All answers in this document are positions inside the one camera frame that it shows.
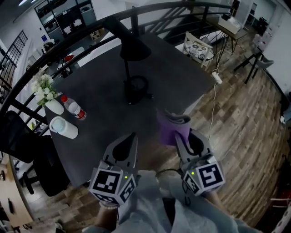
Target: purple cloth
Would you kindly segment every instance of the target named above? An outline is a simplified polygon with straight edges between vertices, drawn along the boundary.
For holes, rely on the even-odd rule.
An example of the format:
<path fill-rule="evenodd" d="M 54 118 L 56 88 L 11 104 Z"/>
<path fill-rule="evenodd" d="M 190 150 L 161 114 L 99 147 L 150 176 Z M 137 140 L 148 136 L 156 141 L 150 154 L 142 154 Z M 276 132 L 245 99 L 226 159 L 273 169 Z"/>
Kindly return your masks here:
<path fill-rule="evenodd" d="M 169 113 L 163 113 L 157 111 L 157 119 L 160 124 L 160 140 L 162 144 L 168 146 L 175 146 L 175 132 L 179 132 L 185 142 L 188 142 L 188 137 L 190 133 L 190 117 L 187 115 L 175 116 Z"/>

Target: table top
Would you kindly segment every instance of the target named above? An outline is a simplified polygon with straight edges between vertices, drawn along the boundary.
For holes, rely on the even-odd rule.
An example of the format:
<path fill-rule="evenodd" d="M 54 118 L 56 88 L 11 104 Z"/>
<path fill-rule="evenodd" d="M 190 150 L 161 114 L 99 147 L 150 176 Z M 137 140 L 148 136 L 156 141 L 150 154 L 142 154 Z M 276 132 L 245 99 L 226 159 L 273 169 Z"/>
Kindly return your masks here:
<path fill-rule="evenodd" d="M 225 27 L 220 26 L 218 24 L 219 17 L 214 16 L 214 17 L 207 17 L 206 21 L 211 24 L 212 26 L 216 27 L 217 29 L 221 30 L 223 33 L 227 34 L 230 38 L 234 39 L 235 41 L 246 36 L 247 31 L 241 28 L 236 34 L 231 33 L 228 31 Z"/>
<path fill-rule="evenodd" d="M 70 55 L 74 55 L 74 56 L 78 56 L 80 53 L 84 52 L 85 49 L 83 47 L 77 48 L 76 50 L 72 51 L 70 54 L 68 54 L 68 56 Z"/>
<path fill-rule="evenodd" d="M 147 78 L 148 92 L 154 99 L 144 98 L 136 105 L 125 101 L 123 81 L 126 73 L 120 58 L 121 46 L 96 57 L 55 84 L 57 91 L 74 99 L 87 112 L 83 121 L 68 111 L 61 115 L 78 127 L 77 138 L 69 139 L 51 132 L 74 187 L 91 178 L 93 168 L 98 167 L 106 147 L 115 139 L 136 132 L 138 147 L 145 145 L 159 130 L 156 108 L 182 113 L 215 83 L 200 64 L 161 38 L 153 34 L 140 38 L 151 48 L 152 54 L 142 61 L 129 62 L 130 75 Z M 47 108 L 45 112 L 48 122 L 56 116 Z"/>
<path fill-rule="evenodd" d="M 10 158 L 5 155 L 3 164 L 7 165 L 5 181 L 0 181 L 0 202 L 13 227 L 22 226 L 33 222 L 28 203 L 22 193 L 19 181 L 16 176 L 14 166 L 11 165 Z M 13 204 L 14 214 L 10 213 L 8 199 Z"/>

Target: white flower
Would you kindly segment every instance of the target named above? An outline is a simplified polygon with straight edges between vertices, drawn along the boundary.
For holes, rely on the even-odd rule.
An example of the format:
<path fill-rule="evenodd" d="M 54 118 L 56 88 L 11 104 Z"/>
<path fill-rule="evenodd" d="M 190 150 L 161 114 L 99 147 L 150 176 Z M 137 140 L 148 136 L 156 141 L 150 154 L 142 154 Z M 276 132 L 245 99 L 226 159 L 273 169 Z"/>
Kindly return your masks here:
<path fill-rule="evenodd" d="M 52 100 L 53 98 L 54 98 L 54 95 L 51 92 L 46 96 L 47 100 Z"/>
<path fill-rule="evenodd" d="M 42 91 L 42 88 L 41 87 L 39 87 L 39 88 L 37 88 L 37 91 L 36 91 L 36 95 L 37 96 L 42 96 L 42 95 L 44 95 L 45 93 Z"/>
<path fill-rule="evenodd" d="M 44 99 L 45 95 L 36 95 L 35 99 L 36 101 L 41 101 L 42 99 Z"/>
<path fill-rule="evenodd" d="M 47 77 L 49 77 L 49 75 L 42 75 L 42 76 L 41 76 L 41 79 L 42 79 L 42 80 L 45 80 L 45 79 L 47 79 Z"/>
<path fill-rule="evenodd" d="M 44 93 L 45 93 L 46 95 L 48 95 L 49 92 L 50 92 L 50 89 L 49 89 L 48 87 L 46 87 L 46 88 L 44 89 Z"/>
<path fill-rule="evenodd" d="M 49 81 L 49 84 L 52 84 L 54 82 L 54 80 L 51 76 L 48 78 L 48 81 Z"/>
<path fill-rule="evenodd" d="M 37 80 L 36 80 L 36 81 L 33 81 L 32 84 L 31 84 L 30 86 L 31 86 L 31 90 L 32 90 L 33 92 L 36 92 L 37 89 L 40 87 L 40 85 L 39 85 L 39 83 L 38 83 Z"/>

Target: black chair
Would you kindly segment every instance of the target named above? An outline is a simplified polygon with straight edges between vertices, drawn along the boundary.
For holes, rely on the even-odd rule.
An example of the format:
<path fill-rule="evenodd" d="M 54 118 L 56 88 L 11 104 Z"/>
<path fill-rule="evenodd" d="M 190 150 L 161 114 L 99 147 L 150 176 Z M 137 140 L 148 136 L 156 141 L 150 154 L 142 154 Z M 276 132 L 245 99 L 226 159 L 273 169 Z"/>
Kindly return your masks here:
<path fill-rule="evenodd" d="M 37 181 L 49 197 L 65 190 L 70 183 L 51 137 L 37 136 L 14 111 L 7 112 L 0 122 L 0 142 L 0 151 L 25 163 L 33 161 L 37 177 L 23 175 L 30 194 L 34 193 L 31 184 Z"/>

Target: plastic water bottle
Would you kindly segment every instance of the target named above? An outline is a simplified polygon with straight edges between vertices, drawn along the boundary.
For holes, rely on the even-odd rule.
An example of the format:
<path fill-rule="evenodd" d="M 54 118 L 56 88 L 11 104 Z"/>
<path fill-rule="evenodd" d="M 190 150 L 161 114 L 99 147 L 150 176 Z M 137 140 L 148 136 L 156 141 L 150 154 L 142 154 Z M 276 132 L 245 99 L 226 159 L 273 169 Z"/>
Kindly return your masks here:
<path fill-rule="evenodd" d="M 74 100 L 64 95 L 60 99 L 63 101 L 65 108 L 79 120 L 86 118 L 86 112 Z"/>

